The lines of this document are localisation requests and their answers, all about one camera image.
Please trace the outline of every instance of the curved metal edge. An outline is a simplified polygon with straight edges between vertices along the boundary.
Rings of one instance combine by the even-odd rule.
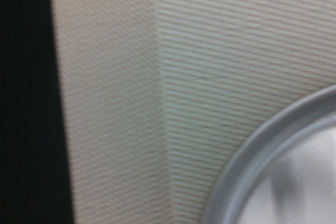
[[[232,224],[229,203],[240,177],[253,158],[336,110],[336,85],[319,90],[288,106],[259,126],[237,150],[214,184],[201,224]]]

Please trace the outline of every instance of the textured wall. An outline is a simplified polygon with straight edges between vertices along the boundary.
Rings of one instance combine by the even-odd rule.
[[[250,132],[334,84],[334,10],[54,1],[78,223],[196,223]]]

